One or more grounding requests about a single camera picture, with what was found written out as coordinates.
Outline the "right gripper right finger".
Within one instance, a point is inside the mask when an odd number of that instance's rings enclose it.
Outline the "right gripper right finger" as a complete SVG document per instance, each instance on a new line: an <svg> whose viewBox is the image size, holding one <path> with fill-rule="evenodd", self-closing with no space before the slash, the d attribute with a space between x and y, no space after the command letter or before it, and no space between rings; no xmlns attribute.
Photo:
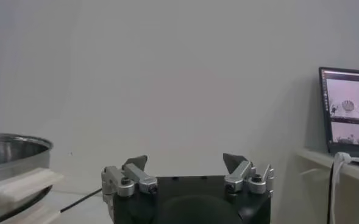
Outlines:
<svg viewBox="0 0 359 224"><path fill-rule="evenodd" d="M229 172L224 177L224 187L228 193L237 194L245 187L252 194L274 193L274 168L270 164L259 174L253 162L244 156L224 153L222 157Z"/></svg>

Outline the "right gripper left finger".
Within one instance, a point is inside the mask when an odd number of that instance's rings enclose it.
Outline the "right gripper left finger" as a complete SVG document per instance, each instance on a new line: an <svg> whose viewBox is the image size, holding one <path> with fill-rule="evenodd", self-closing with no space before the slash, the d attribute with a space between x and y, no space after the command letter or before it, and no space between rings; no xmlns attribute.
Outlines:
<svg viewBox="0 0 359 224"><path fill-rule="evenodd" d="M131 197L135 193L136 187L141 193L156 194L158 180L144 171L147 161L148 156L141 155L127 159L120 168L104 167L101 172L102 194Z"/></svg>

